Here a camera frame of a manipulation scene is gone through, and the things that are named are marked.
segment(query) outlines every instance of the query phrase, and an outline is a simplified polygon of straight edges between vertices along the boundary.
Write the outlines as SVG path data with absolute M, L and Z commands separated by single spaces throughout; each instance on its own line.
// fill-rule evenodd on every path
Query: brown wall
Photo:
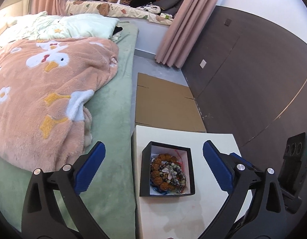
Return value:
M 287 138 L 307 132 L 307 83 L 296 96 L 307 79 L 307 44 L 266 19 L 217 6 L 182 71 L 207 132 L 232 133 L 242 157 L 278 174 Z M 289 229 L 307 209 L 307 179 L 301 197 Z

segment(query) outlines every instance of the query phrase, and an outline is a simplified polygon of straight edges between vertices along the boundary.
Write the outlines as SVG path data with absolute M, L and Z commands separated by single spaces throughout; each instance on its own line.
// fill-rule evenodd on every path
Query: tile floor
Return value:
M 137 77 L 138 73 L 145 73 L 150 76 L 158 77 L 167 81 L 171 81 L 177 84 L 188 86 L 186 79 L 182 72 L 178 68 L 170 68 L 158 64 L 156 61 L 134 56 L 133 69 L 132 69 L 132 98 L 131 98 L 131 133 L 135 127 L 135 99 L 137 92 Z

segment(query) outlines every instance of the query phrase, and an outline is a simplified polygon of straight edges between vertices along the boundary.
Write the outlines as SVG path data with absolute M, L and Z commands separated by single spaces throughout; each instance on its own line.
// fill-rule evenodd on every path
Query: metal screw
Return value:
M 272 168 L 268 168 L 268 173 L 269 174 L 273 174 L 274 173 L 274 170 Z
M 237 165 L 237 168 L 240 170 L 240 171 L 244 171 L 245 170 L 245 166 L 243 164 L 238 164 Z
M 67 172 L 67 171 L 69 171 L 70 169 L 71 169 L 71 165 L 70 164 L 66 164 L 66 165 L 64 165 L 63 166 L 63 170 L 65 171 L 65 172 Z
M 35 169 L 35 171 L 34 171 L 34 174 L 35 175 L 38 175 L 38 174 L 40 174 L 41 173 L 41 169 Z

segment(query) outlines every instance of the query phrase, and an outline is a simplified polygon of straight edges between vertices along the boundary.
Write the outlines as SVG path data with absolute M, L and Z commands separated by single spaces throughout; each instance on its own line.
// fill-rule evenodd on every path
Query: beige headboard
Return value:
M 30 0 L 4 0 L 0 7 L 2 16 L 23 16 L 29 14 Z

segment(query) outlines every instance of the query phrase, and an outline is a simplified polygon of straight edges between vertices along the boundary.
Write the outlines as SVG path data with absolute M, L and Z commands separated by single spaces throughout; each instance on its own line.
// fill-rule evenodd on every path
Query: white tabletop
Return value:
M 211 140 L 221 153 L 240 156 L 232 134 L 210 134 L 136 126 L 133 134 L 135 197 L 140 239 L 197 239 L 211 223 L 228 193 L 220 189 L 202 153 Z M 150 142 L 191 148 L 195 194 L 178 198 L 139 197 L 142 150 Z M 247 211 L 252 200 L 248 192 L 237 219 Z

